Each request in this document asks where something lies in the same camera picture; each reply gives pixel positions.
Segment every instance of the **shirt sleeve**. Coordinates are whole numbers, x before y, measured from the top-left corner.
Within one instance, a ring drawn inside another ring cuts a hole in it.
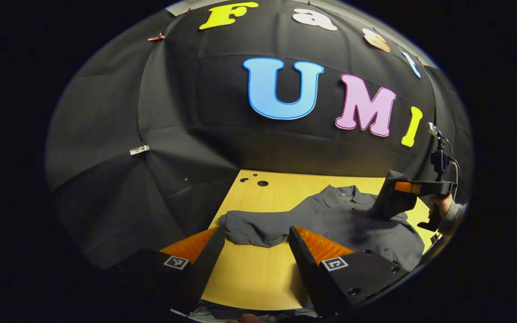
[[[438,232],[442,235],[447,235],[464,214],[464,209],[465,205],[452,202],[446,214],[446,218],[440,222]]]

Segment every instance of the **wooden table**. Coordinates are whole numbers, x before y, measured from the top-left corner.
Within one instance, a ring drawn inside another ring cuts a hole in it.
[[[259,186],[257,183],[261,180],[269,185]],[[384,178],[241,170],[209,228],[217,227],[219,217],[231,210],[289,211],[329,184],[336,188],[355,185],[361,192],[378,194],[383,182]],[[428,222],[428,207],[417,199],[414,209],[406,213],[408,222],[418,231],[427,250],[433,233],[417,224]],[[287,310],[304,307],[306,290],[288,242],[263,248],[237,245],[225,239],[224,249],[201,299],[243,309]]]

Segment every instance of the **gray shirt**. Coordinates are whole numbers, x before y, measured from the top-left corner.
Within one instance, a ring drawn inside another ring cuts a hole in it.
[[[406,213],[379,219],[373,210],[376,198],[356,186],[329,185],[290,211],[228,211],[219,223],[232,242],[267,248],[286,241],[290,227],[298,225],[354,251],[377,252],[410,271],[418,264],[424,243],[406,221]]]

